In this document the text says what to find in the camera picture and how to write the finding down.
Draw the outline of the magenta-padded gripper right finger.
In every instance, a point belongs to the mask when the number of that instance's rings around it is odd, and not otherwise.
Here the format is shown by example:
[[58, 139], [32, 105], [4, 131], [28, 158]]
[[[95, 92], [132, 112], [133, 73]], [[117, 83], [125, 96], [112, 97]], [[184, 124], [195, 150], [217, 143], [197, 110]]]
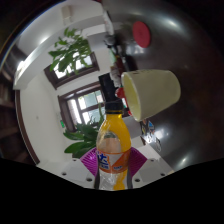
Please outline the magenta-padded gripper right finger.
[[153, 148], [132, 148], [128, 168], [128, 188], [140, 188], [174, 173]]

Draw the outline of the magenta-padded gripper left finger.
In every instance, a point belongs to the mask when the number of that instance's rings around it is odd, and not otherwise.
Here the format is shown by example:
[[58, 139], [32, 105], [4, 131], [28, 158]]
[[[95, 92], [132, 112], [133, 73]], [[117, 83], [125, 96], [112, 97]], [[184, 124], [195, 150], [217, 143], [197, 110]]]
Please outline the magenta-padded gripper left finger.
[[80, 159], [73, 158], [61, 170], [60, 176], [84, 188], [99, 188], [99, 169], [96, 149], [85, 153]]

